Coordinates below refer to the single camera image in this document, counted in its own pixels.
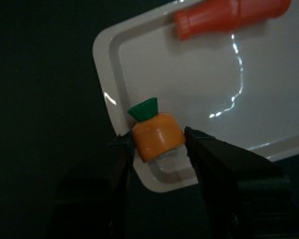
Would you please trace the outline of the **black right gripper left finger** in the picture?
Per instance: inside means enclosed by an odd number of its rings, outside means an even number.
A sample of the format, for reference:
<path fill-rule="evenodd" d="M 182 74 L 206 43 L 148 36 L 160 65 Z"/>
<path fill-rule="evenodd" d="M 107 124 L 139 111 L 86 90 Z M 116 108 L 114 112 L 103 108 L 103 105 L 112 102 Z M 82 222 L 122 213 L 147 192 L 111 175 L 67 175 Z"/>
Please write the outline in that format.
<path fill-rule="evenodd" d="M 132 133 L 107 145 L 110 169 L 82 162 L 62 180 L 45 239 L 126 239 L 126 207 L 135 159 Z"/>

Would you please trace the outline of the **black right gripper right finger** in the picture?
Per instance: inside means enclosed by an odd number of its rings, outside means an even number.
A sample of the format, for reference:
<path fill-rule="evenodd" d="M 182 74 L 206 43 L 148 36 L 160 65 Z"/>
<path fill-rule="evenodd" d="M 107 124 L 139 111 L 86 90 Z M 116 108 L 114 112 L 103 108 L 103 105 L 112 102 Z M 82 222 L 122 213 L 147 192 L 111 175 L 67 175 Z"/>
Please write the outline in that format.
<path fill-rule="evenodd" d="M 185 129 L 211 239 L 299 239 L 290 179 L 277 164 L 205 132 Z"/>

